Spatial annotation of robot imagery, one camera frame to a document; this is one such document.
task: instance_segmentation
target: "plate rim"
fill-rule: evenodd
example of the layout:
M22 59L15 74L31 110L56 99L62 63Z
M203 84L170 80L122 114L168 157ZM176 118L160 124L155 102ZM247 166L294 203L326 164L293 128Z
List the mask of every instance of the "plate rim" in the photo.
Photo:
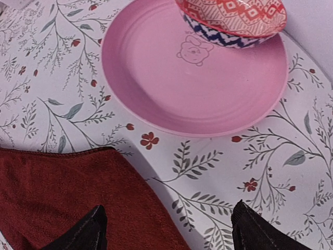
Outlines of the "plate rim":
M132 116L134 116L135 118L137 118L138 120L140 120L141 122L143 123L146 123L148 124L149 126L161 131L161 132L165 132L165 133L168 133L168 134L171 134L171 135L176 135L176 136L182 136L182 137L187 137L187 138L197 138L197 139L203 139L203 138L218 138L218 137L222 137L222 136L226 136L226 135L232 135L232 134L236 134L240 131L243 131L243 130L246 130L248 128L250 128L251 126L257 124L258 122L260 122L261 120L263 120L264 118L266 118L266 116L274 110L274 108L276 107L276 105L278 104L278 102L280 101L280 99L282 98L285 90L286 90L286 87L287 87L287 83L288 83L288 77L289 77L289 57L288 57L288 52L286 50L286 47L285 47L285 44L283 42L283 39L280 35L280 32L277 33L275 36L278 36L282 46L283 46L283 52L284 52L284 58L285 58L285 61L286 61L286 76L285 76L285 79L284 79L284 82L283 82L283 86L281 88L281 91L280 93L277 95L277 99L276 101L269 107L267 108L267 110L264 112L264 114L262 116L260 116L259 118L257 118L256 120L253 120L252 122L249 122L248 124L246 125L243 125L239 128L236 128L236 129L232 129L232 130L228 130L228 131L224 131L224 132L219 132L219 133L186 133L186 132L179 132L179 131L175 131L175 130L171 130L171 129L167 129L167 128L164 128L162 126L159 126L159 125L156 125L154 124L153 122L150 122L148 120L146 120L145 118L137 115L134 111L132 111L130 108L128 108L121 100L120 98L115 94L115 92L113 91L106 75L105 75L105 69L104 69L104 54L103 54L103 51L104 51L104 42L105 42L105 36L107 35L109 29L111 28L113 22L119 18L120 14L122 11L124 11L126 8L128 8L129 6L131 5L135 5L136 2L139 2L139 0L134 0L132 2L130 2L128 5L126 5L121 11L119 11L119 13L117 14L117 16L111 21L111 23L109 24L106 32L104 33L104 38L102 40L102 43L101 43L101 46L100 46L100 54L101 54L101 64L102 64L102 75L103 75L103 78L105 80L105 82L107 83L107 85L109 86L109 90L111 91L111 94L113 95L113 97L115 97L115 99L121 104L121 106L124 107L124 109L126 111L128 111Z

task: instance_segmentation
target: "tablecloth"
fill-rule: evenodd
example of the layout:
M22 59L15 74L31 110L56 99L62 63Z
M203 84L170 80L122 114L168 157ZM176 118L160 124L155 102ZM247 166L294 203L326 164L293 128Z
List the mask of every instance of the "tablecloth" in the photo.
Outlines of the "tablecloth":
M281 34L290 76L267 118L218 138L161 132L115 100L101 68L103 33L129 2L35 1L1 15L0 146L117 148L191 249L233 249L230 214L240 199L308 247L333 249L333 93L318 66ZM0 245L11 249L3 237Z

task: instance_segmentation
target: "red towel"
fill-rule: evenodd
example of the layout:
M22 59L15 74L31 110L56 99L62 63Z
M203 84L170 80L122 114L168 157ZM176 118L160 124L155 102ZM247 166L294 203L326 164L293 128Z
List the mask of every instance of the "red towel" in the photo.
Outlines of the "red towel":
M115 150L43 154L0 149L0 230L14 250L60 237L96 205L108 249L189 250L153 190Z

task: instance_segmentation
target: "white tablecloth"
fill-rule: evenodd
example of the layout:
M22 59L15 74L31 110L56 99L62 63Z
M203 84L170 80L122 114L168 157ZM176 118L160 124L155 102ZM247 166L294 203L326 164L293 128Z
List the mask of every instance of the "white tablecloth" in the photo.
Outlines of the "white tablecloth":
M125 111L103 77L103 33L128 3L52 0L6 10L0 146L55 153L116 147L194 250L233 249L230 213L240 199L310 248L333 249L333 93L318 66L282 34L289 88L267 118L220 138L166 134ZM0 246L9 247L2 237Z

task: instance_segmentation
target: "red patterned bowl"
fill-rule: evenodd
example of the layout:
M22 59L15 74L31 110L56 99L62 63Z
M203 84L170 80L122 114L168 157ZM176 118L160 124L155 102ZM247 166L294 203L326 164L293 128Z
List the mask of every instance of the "red patterned bowl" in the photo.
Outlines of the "red patterned bowl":
M206 40L226 47L254 47L287 24L280 0L176 0L184 19Z

